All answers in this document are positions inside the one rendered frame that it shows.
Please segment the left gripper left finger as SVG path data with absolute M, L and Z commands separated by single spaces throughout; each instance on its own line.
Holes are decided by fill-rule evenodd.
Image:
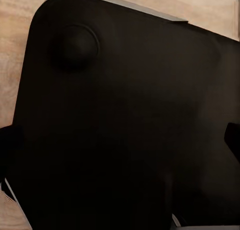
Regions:
M 17 157 L 24 143 L 26 135 L 21 123 L 0 128 L 0 182 Z

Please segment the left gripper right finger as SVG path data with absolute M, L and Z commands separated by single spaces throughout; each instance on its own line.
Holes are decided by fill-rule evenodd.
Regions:
M 224 141 L 240 163 L 240 125 L 229 123 L 227 125 Z

